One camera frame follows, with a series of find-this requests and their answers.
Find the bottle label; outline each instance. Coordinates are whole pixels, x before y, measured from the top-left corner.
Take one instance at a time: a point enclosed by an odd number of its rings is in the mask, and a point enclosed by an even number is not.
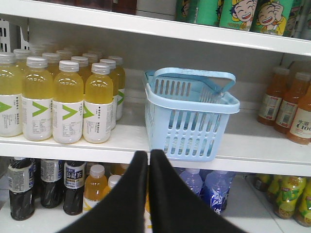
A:
[[[98,140],[111,130],[112,104],[94,104],[84,102],[83,135]]]
[[[298,108],[290,132],[302,138],[311,138],[311,112]]]
[[[81,166],[69,166],[65,163],[64,184],[67,188],[78,189],[84,186],[85,163]]]
[[[290,128],[292,125],[298,104],[282,101],[280,110],[278,112],[276,123],[284,128]]]
[[[21,94],[0,95],[0,133],[7,134],[20,127]]]
[[[33,100],[22,97],[23,132],[40,134],[52,130],[52,98]]]
[[[24,193],[34,186],[33,164],[25,168],[8,167],[9,189],[14,193]]]
[[[282,98],[264,95],[259,116],[267,120],[275,120]]]
[[[63,176],[61,160],[41,159],[41,180],[44,182],[56,182]]]

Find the orange juice bottle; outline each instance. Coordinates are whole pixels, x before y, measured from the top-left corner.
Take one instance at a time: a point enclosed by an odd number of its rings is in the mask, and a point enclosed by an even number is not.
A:
[[[274,77],[263,97],[257,121],[265,125],[274,125],[278,109],[283,96],[287,91],[286,79],[289,69],[284,67],[274,67]]]
[[[287,133],[290,130],[296,114],[298,100],[306,94],[310,79],[310,73],[296,73],[292,87],[285,93],[280,110],[277,114],[274,124],[274,129],[276,131]]]

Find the light blue basket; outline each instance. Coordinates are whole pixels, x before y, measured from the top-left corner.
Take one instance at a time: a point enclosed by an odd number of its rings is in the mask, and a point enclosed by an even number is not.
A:
[[[230,82],[221,87],[209,77]],[[228,93],[235,76],[169,67],[146,71],[143,82],[150,147],[174,160],[214,159],[230,114],[240,109],[240,102]]]

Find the white shelf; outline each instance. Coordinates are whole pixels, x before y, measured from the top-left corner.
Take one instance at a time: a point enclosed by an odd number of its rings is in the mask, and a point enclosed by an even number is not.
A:
[[[0,16],[29,17],[132,33],[311,56],[307,40],[125,15],[31,0],[2,0]]]

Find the white label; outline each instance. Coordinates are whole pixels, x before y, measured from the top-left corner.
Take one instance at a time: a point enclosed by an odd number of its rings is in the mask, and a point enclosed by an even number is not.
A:
[[[41,159],[41,180],[45,182],[56,182],[63,176],[61,160]]]
[[[77,141],[82,136],[83,101],[62,103],[53,101],[53,136],[58,141]]]
[[[14,193],[24,193],[34,185],[33,165],[17,169],[8,167],[9,189]]]
[[[311,138],[311,112],[298,108],[290,132],[298,137]]]
[[[281,102],[282,98],[265,94],[259,110],[259,116],[267,120],[275,120]]]
[[[0,95],[0,135],[12,136],[22,132],[21,94]]]
[[[298,104],[282,101],[277,114],[276,123],[284,128],[290,128],[294,119]]]
[[[67,188],[78,189],[84,186],[85,163],[81,166],[64,166],[64,184]]]

